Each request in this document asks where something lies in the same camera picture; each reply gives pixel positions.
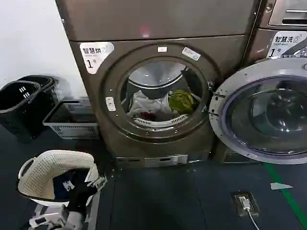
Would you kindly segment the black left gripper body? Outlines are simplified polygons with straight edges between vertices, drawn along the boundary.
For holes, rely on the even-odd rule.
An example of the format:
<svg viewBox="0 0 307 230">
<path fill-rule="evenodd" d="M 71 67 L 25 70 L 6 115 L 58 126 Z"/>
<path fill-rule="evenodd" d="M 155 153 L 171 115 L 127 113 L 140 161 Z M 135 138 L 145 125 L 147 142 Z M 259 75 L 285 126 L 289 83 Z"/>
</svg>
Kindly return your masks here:
<svg viewBox="0 0 307 230">
<path fill-rule="evenodd" d="M 70 191 L 69 212 L 86 213 L 86 204 L 90 196 L 96 193 L 96 187 L 77 184 Z"/>
</svg>

